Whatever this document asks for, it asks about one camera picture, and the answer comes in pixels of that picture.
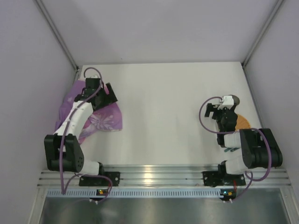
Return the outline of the metal cup with brown sleeve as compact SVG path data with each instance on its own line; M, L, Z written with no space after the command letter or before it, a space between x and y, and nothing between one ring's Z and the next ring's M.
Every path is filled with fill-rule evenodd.
M229 95L228 101L230 105L239 105L240 99L235 95Z

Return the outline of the purple printed placemat cloth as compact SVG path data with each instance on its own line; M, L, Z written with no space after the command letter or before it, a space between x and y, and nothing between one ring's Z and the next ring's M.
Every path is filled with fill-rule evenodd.
M83 88L85 88L85 81L77 80L74 82L69 93L66 94L58 110L59 117L55 125L56 130L70 113L75 97L82 92ZM87 137L97 131L113 132L120 130L122 130L122 113L117 103L113 103L93 112L85 122L78 141L80 144L83 143Z

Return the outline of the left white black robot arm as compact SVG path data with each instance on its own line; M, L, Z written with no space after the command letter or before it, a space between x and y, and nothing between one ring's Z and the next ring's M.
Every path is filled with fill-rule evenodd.
M66 171L86 175L103 175L102 163L85 158L78 141L85 122L98 109L117 102L110 83L101 78L87 78L62 125L44 139L47 167L51 171Z

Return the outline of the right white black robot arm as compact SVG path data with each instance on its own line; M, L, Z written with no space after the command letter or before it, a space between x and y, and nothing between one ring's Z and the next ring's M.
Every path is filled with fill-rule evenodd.
M238 115L235 113L237 103L218 105L208 103L205 117L212 113L218 131L207 131L217 135L217 143L225 149L240 149L241 154L226 159L220 165L220 171L225 175L245 175L253 182L266 179L271 168L280 167L283 163L281 150L269 128L240 128L236 129Z

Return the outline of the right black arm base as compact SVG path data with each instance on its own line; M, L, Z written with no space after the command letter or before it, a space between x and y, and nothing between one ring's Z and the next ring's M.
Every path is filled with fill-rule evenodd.
M245 186L246 181L244 175L229 175L222 174L218 171L204 171L203 182L204 186L217 187L217 186Z

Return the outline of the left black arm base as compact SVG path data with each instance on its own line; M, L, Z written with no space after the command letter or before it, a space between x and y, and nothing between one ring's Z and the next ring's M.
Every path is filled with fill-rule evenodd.
M113 186L117 187L120 183L120 172L110 172L106 171L104 172L103 177L95 177L95 176L83 176L79 180L79 186L80 187L105 187L105 186Z

